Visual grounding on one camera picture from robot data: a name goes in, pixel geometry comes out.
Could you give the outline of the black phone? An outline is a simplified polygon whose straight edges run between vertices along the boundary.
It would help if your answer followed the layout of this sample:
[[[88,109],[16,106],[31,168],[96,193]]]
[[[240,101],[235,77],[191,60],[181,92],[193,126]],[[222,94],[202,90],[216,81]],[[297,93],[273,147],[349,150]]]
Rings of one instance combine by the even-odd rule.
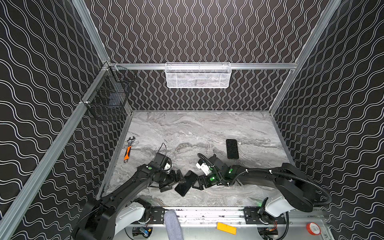
[[[184,197],[187,192],[190,190],[190,188],[195,183],[196,179],[198,178],[198,175],[195,174],[193,171],[188,171],[185,175],[185,182],[180,183],[176,186],[175,191],[182,197]]]

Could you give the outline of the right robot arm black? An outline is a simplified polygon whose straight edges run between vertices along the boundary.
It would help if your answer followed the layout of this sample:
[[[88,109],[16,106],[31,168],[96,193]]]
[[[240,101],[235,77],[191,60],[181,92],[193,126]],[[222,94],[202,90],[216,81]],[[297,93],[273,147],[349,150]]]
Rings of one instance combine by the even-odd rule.
[[[328,191],[288,163],[263,169],[227,166],[216,155],[207,158],[199,153],[198,158],[198,168],[204,172],[204,175],[198,177],[202,190],[214,185],[231,187],[237,182],[274,189],[263,200],[257,213],[265,220],[277,218],[291,210],[309,213],[313,208],[326,206],[332,201]]]

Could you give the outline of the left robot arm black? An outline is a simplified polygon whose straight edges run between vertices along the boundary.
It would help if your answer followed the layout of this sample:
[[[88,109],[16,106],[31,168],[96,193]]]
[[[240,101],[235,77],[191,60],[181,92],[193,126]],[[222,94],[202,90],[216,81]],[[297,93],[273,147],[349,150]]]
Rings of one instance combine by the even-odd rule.
[[[172,160],[157,153],[148,164],[137,167],[137,171],[123,185],[109,195],[97,200],[90,199],[84,205],[80,219],[71,233],[72,240],[112,240],[118,226],[118,214],[131,203],[137,203],[137,194],[152,183],[159,184],[161,191],[185,183],[180,170],[172,169]]]

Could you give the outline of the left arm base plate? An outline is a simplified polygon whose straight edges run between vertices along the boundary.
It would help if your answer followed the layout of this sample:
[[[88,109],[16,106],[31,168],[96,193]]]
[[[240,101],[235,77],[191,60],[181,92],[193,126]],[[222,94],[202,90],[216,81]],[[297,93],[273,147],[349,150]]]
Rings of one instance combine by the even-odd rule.
[[[166,210],[162,207],[150,207],[144,210],[141,219],[131,222],[130,225],[163,225]]]

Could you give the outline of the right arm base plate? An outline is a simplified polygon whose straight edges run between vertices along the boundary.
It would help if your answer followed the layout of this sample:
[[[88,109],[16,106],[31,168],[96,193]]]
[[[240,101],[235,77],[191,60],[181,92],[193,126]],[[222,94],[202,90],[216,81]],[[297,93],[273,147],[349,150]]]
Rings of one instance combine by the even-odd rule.
[[[284,214],[281,214],[278,217],[273,217],[266,212],[261,211],[260,207],[245,207],[243,212],[247,225],[284,225],[287,223]]]

